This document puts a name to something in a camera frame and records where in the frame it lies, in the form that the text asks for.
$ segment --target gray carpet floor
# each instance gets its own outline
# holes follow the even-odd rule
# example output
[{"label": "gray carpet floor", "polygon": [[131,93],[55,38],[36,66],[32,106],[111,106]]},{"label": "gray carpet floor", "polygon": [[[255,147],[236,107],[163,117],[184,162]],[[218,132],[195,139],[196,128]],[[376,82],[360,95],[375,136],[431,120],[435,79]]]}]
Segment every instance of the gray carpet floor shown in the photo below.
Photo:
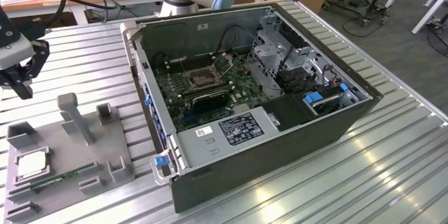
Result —
[{"label": "gray carpet floor", "polygon": [[[356,14],[331,6],[327,11],[320,11],[320,16],[423,97],[448,113],[448,58],[430,46],[426,28],[418,35],[411,33],[428,11],[428,7],[423,6],[426,2],[427,0],[396,0],[390,8],[391,17],[386,25],[366,38],[350,35],[342,27]],[[435,16],[443,17],[446,13],[448,8],[443,6]],[[348,23],[346,28],[351,33],[363,35],[379,25],[380,20],[368,27],[363,27],[359,21]],[[430,39],[440,50],[446,50],[434,35]]]}]

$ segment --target slotted metal surface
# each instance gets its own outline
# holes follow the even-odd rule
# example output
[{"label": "slotted metal surface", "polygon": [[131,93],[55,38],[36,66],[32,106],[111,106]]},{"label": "slotted metal surface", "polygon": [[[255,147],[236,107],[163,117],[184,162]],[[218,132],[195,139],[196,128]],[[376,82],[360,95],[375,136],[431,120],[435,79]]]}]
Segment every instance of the slotted metal surface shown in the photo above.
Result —
[{"label": "slotted metal surface", "polygon": [[62,120],[56,95],[76,92],[82,113],[119,107],[138,179],[34,223],[442,223],[448,221],[446,115],[300,4],[283,6],[386,95],[342,139],[183,214],[150,168],[155,153],[127,66],[119,23],[50,33],[51,56],[35,99],[4,91],[0,102],[0,194],[7,124]]}]

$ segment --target green motherboard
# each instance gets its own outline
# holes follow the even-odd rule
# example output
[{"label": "green motherboard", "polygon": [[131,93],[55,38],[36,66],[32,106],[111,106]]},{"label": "green motherboard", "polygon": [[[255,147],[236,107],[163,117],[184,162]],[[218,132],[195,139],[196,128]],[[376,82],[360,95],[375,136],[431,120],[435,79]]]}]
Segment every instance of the green motherboard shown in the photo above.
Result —
[{"label": "green motherboard", "polygon": [[178,132],[242,113],[268,100],[247,69],[247,56],[223,55],[214,57],[210,65],[184,61],[182,70],[171,71],[175,66],[166,61],[166,66],[155,70]]}]

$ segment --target blue connector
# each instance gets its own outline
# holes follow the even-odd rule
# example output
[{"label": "blue connector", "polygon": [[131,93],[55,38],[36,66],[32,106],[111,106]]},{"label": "blue connector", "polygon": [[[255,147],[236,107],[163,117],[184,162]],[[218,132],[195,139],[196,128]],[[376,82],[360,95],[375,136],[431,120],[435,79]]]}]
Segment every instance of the blue connector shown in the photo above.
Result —
[{"label": "blue connector", "polygon": [[151,100],[151,96],[150,96],[150,94],[147,94],[147,97],[146,97],[146,105],[148,106],[150,104],[152,104],[152,100]]},{"label": "blue connector", "polygon": [[312,104],[314,102],[318,102],[324,97],[319,94],[319,92],[312,92],[306,96],[306,101]]},{"label": "blue connector", "polygon": [[342,83],[342,89],[343,89],[344,92],[348,90],[347,84]]},{"label": "blue connector", "polygon": [[162,166],[170,164],[170,157],[168,156],[156,157],[154,159],[154,162],[156,164],[156,167],[160,168]]}]

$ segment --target white label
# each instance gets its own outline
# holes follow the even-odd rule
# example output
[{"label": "white label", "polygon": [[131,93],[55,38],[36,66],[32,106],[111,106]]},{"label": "white label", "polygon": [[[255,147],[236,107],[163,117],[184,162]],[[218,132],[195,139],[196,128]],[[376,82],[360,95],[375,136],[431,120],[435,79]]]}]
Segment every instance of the white label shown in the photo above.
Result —
[{"label": "white label", "polygon": [[208,29],[208,24],[198,25],[198,31]]},{"label": "white label", "polygon": [[211,134],[214,131],[212,131],[212,127],[207,126],[206,128],[202,128],[199,130],[196,130],[196,135],[198,136],[204,136],[207,134]]},{"label": "white label", "polygon": [[52,2],[52,3],[43,3],[42,5],[47,6],[47,5],[59,5],[59,2]]}]

